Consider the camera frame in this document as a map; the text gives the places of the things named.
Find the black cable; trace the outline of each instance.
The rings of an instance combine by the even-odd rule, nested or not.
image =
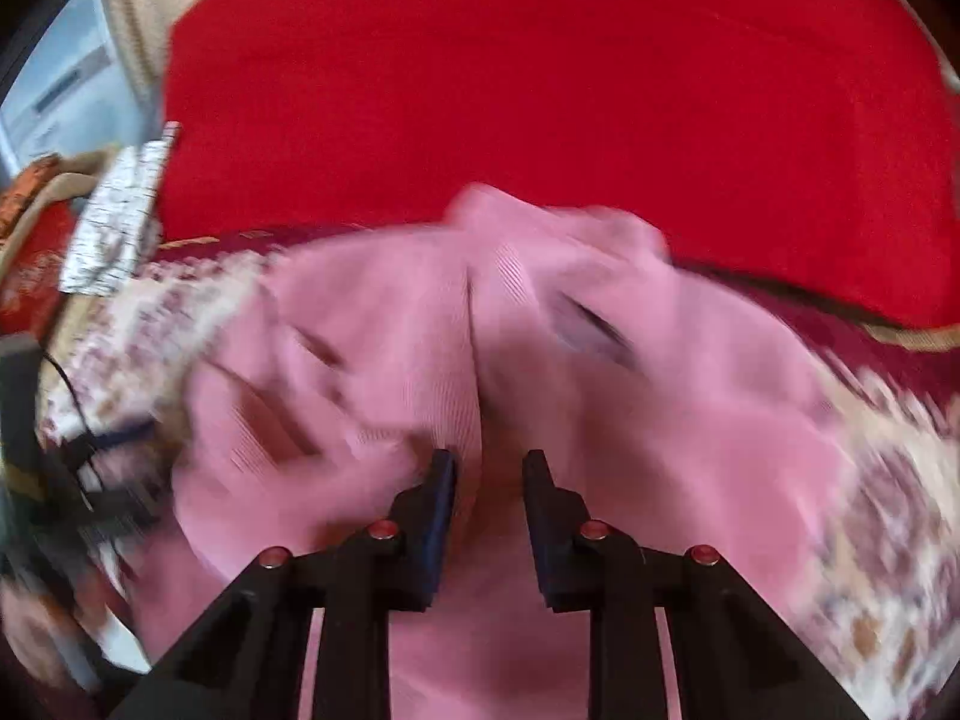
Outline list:
[[[54,367],[54,370],[59,373],[61,379],[64,380],[66,389],[69,390],[70,397],[73,399],[73,406],[77,410],[77,415],[80,418],[80,424],[83,424],[83,432],[85,432],[86,435],[92,436],[93,430],[90,430],[90,424],[86,421],[86,417],[83,415],[83,408],[80,408],[80,399],[77,397],[77,391],[73,389],[70,379],[67,378],[66,371],[61,367],[59,362],[54,360],[53,356],[46,349],[43,351],[43,359],[49,362],[49,364]]]
[[[50,365],[54,367],[54,370],[59,373],[59,376],[64,380],[66,384],[66,389],[70,392],[70,398],[73,400],[73,407],[77,410],[77,415],[80,418],[80,424],[83,424],[83,435],[88,437],[88,440],[93,444],[93,430],[90,430],[90,423],[86,421],[86,416],[83,414],[83,407],[80,406],[80,397],[77,395],[77,391],[73,389],[73,384],[70,382],[70,379],[66,375],[66,371],[61,367],[61,364],[54,360],[53,356],[46,349],[43,351],[43,359],[49,362]],[[100,475],[100,471],[97,470],[97,467],[93,464],[93,459],[91,458],[86,465],[90,468],[91,473],[96,477],[97,483],[100,485],[100,489],[104,489],[104,480]]]

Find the red blanket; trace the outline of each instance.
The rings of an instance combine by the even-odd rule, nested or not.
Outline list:
[[[203,0],[168,237],[616,205],[682,260],[960,320],[947,93],[895,0]]]

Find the orange patterned fabric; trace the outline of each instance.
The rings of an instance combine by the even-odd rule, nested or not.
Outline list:
[[[13,184],[0,194],[0,241],[6,241],[17,220],[34,201],[40,190],[61,172],[61,156],[50,154],[31,162]]]

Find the fabric fold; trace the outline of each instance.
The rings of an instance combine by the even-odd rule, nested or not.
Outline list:
[[[844,481],[813,358],[778,320],[670,266],[628,214],[489,187],[448,223],[306,245],[200,362],[176,516],[229,579],[381,517],[457,452],[445,574],[391,620],[394,715],[578,717],[587,619],[536,590],[520,461],[639,543],[714,544],[789,620]]]

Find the red screw head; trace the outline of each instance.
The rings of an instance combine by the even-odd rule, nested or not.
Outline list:
[[[717,565],[720,562],[720,553],[709,544],[697,544],[692,547],[690,557],[693,557],[693,562],[698,562],[700,565]]]
[[[286,547],[267,547],[257,556],[256,561],[264,568],[280,568],[291,557],[293,555]]]
[[[377,541],[388,541],[400,535],[400,525],[392,519],[378,519],[377,522],[367,526],[367,533]]]
[[[580,535],[587,541],[603,541],[610,535],[610,525],[599,519],[589,519],[580,526]]]

